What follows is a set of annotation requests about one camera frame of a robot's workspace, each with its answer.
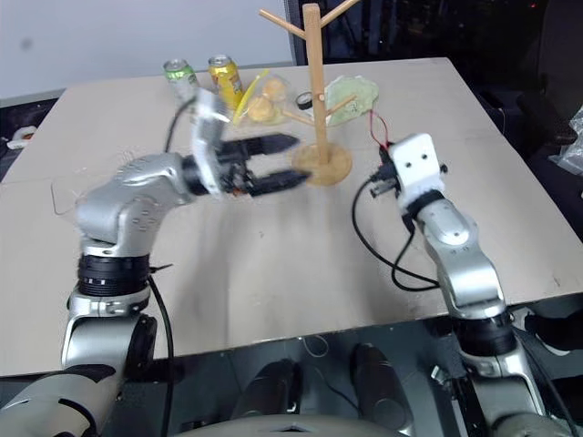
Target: wooden mug tree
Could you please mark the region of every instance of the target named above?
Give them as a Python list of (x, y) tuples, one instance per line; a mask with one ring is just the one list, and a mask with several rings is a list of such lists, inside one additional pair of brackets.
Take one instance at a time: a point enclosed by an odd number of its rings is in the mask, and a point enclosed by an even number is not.
[(264, 9), (259, 11), (259, 14), (264, 18), (306, 41), (308, 67), (312, 82), (313, 122), (306, 117), (297, 116), (290, 112), (284, 112), (284, 114), (315, 127), (316, 144), (300, 147), (293, 158), (295, 167), (312, 172), (310, 183), (313, 185), (334, 185), (346, 178), (353, 166), (350, 152), (329, 143), (326, 135), (326, 117), (354, 100), (356, 96), (345, 98), (334, 107), (326, 110), (322, 28), (357, 2), (359, 0), (345, 0), (322, 18), (320, 18), (320, 7), (317, 4), (304, 5), (302, 7), (304, 30)]

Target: white wall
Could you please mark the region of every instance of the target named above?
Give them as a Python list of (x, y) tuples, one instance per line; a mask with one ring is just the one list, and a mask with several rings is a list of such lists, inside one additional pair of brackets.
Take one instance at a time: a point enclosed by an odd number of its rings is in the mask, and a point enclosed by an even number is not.
[(150, 76), (184, 57), (239, 66), (290, 62), (287, 33), (258, 16), (283, 0), (1, 0), (0, 98), (92, 80)]

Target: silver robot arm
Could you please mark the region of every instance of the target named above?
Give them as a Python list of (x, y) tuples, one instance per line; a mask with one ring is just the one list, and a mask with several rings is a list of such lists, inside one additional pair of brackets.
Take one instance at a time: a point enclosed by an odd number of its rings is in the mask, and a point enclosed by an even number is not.
[(496, 269), (478, 245), (476, 223), (444, 196), (442, 167), (431, 137), (417, 134), (391, 145), (383, 161), (372, 177), (379, 182), (373, 191), (396, 188), (402, 215), (415, 220), (424, 233), (486, 426), (493, 428), (520, 413), (544, 415)]
[(191, 124), (192, 156), (136, 159), (77, 204), (82, 233), (78, 282), (67, 303), (63, 370), (35, 381), (0, 411), (0, 435), (99, 435), (127, 378), (153, 360), (156, 320), (148, 306), (149, 254), (166, 214), (196, 196), (259, 196), (309, 177), (283, 170), (256, 178), (253, 155), (282, 152), (297, 138), (270, 135), (221, 142), (225, 109), (201, 89)]

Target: soda can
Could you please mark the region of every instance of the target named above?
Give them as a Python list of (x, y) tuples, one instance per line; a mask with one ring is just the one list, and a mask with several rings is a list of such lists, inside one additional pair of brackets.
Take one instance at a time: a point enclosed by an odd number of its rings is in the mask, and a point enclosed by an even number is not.
[(179, 102), (185, 103), (197, 93), (197, 75), (184, 59), (171, 59), (164, 63), (164, 74)]
[(227, 55), (216, 55), (209, 59), (209, 73), (229, 109), (235, 110), (243, 98), (237, 65)]

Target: wooden table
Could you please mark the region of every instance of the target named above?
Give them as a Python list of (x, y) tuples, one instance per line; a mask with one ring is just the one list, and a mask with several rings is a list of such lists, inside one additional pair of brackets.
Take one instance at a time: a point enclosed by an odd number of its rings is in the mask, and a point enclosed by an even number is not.
[[(309, 89), (305, 67), (277, 72), (297, 93)], [(243, 82), (256, 73), (242, 71)], [(447, 59), (332, 65), (325, 75), (328, 82), (339, 75), (376, 82), (376, 110), (388, 120), (392, 140), (432, 135), (450, 169), (447, 195), (477, 221), (509, 303), (583, 290), (583, 246)], [(56, 216), (51, 186), (81, 168), (107, 173), (129, 156), (158, 153), (175, 107), (161, 76), (71, 87), (11, 168), (0, 185), (0, 375), (60, 365), (79, 237)], [(313, 142), (312, 129), (295, 121), (230, 129), (225, 137), (276, 130)], [(353, 154), (350, 176), (335, 187), (222, 202), (200, 198), (168, 215), (152, 265), (174, 263), (157, 279), (178, 355), (445, 313), (439, 290), (397, 290), (389, 270), (353, 232), (354, 191), (378, 165), (368, 118), (330, 128), (328, 136)], [(188, 144), (185, 120), (174, 148), (187, 153)], [(254, 161), (260, 173), (288, 166), (290, 157)], [(406, 238), (394, 197), (363, 198), (358, 217), (372, 244), (394, 258)], [(404, 265), (434, 276), (419, 235)], [(153, 301), (146, 312), (159, 316)], [(160, 328), (156, 355), (165, 349)]]

